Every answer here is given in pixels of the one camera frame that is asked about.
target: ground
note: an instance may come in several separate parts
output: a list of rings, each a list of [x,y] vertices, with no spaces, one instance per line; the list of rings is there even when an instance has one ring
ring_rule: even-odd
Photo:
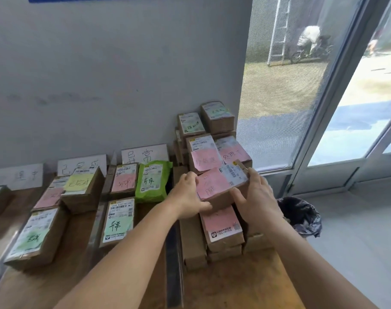
[[[326,62],[245,65],[238,138],[255,167],[291,165],[322,92],[327,67]],[[324,148],[316,151],[311,164],[363,157],[390,119],[391,52],[378,52],[361,59],[323,136]],[[349,152],[346,147],[354,140],[360,145]]]

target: trash can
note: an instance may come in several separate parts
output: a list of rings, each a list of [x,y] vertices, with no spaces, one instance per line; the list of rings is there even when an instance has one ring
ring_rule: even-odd
[[[322,232],[322,219],[316,208],[297,197],[283,197],[277,203],[291,226],[302,237],[319,237]]]

